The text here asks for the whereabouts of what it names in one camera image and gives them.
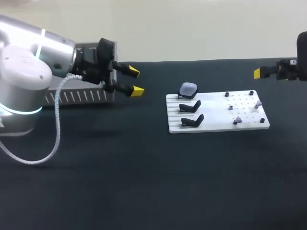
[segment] white board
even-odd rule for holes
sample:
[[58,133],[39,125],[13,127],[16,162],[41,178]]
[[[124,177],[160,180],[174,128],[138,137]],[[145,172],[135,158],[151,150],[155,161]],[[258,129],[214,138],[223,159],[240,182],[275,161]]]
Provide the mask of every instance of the white board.
[[[201,132],[225,132],[240,130],[268,129],[270,123],[265,115],[263,106],[255,109],[257,101],[261,101],[256,91],[254,95],[249,95],[250,91],[229,92],[229,97],[225,97],[226,92],[198,93],[192,100],[178,98],[177,94],[166,96],[167,117],[170,133],[201,133]],[[180,112],[179,104],[194,106],[201,100],[201,106],[195,113]],[[203,114],[204,120],[199,127],[182,126],[181,119],[188,118],[197,120]],[[242,123],[234,125],[237,117],[242,119]]]

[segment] black object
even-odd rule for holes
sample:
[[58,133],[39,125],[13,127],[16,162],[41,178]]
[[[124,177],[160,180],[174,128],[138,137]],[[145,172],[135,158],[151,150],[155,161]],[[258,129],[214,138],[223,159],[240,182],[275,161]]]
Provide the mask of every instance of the black object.
[[297,72],[301,81],[307,81],[307,32],[297,37]]
[[190,113],[194,113],[198,110],[198,108],[200,107],[201,105],[201,101],[198,100],[194,106],[189,106],[189,105],[186,105],[186,104],[180,104],[179,105],[179,109],[180,111],[185,111],[185,112],[190,112]]
[[299,77],[298,65],[295,60],[282,59],[276,63],[276,66],[260,67],[260,78],[269,78],[272,74],[276,74],[277,80],[296,80]]
[[201,114],[196,121],[187,119],[187,118],[182,118],[181,123],[182,126],[192,126],[192,127],[198,127],[201,125],[202,121],[204,120],[203,114]]
[[116,69],[132,77],[137,77],[140,72],[131,68],[130,65],[115,62],[114,50],[115,43],[104,38],[100,39],[96,49],[88,47],[77,49],[71,73],[81,75],[83,81],[96,85],[104,81],[103,90],[107,92],[113,92],[118,89],[118,91],[130,96],[133,86],[123,87],[121,84],[111,80],[111,72]]

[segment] black fabric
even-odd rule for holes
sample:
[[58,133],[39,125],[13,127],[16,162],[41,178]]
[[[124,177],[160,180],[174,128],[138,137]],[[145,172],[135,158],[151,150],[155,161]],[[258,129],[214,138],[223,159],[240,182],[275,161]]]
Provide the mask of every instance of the black fabric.
[[[0,229],[307,229],[307,85],[253,80],[276,61],[132,63],[144,96],[60,110],[50,162],[24,166],[0,154]],[[256,90],[271,127],[169,134],[165,95],[184,82],[200,92]],[[54,111],[31,134],[1,140],[42,158],[54,144]]]

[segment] black plastic part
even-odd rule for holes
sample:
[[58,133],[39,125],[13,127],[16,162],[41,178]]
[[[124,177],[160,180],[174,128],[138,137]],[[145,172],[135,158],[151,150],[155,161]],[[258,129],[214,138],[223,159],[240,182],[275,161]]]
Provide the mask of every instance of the black plastic part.
[[130,97],[134,91],[134,87],[132,85],[121,84],[116,82],[115,80],[112,80],[112,84],[110,84],[109,86],[104,85],[102,89],[107,92],[113,92],[114,90],[116,90],[125,94],[127,97]]
[[276,66],[261,66],[260,67],[260,78],[269,78],[270,75],[277,73]]
[[184,112],[190,112],[190,113],[194,113],[198,110],[198,108],[200,107],[201,105],[201,101],[198,100],[194,106],[189,106],[189,105],[186,105],[186,104],[180,104],[179,105],[179,109],[180,111],[184,111]]
[[297,37],[296,48],[298,77],[301,81],[307,81],[307,32]]
[[83,61],[82,61],[82,80],[98,85],[102,80],[102,72],[99,69],[99,64],[96,58],[96,51],[94,49],[83,48]]
[[277,62],[277,80],[288,79],[290,81],[296,80],[298,78],[298,68],[297,65],[291,65],[291,59],[283,59]]
[[115,43],[101,38],[96,48],[97,61],[101,70],[109,70],[114,60]]
[[183,98],[187,98],[187,99],[193,99],[196,96],[197,93],[198,93],[198,87],[197,87],[196,91],[193,93],[193,95],[191,95],[191,96],[181,95],[180,91],[178,91],[177,94],[178,94],[178,98],[183,97]]
[[113,65],[113,69],[120,71],[124,75],[131,76],[131,77],[134,77],[134,78],[137,78],[138,75],[139,75],[139,72],[131,70],[129,68],[128,64],[120,64],[120,63],[114,61],[112,63],[112,65]]
[[192,126],[192,127],[198,127],[201,125],[202,121],[204,120],[203,114],[201,114],[196,121],[187,119],[187,118],[182,118],[181,123],[182,126]]

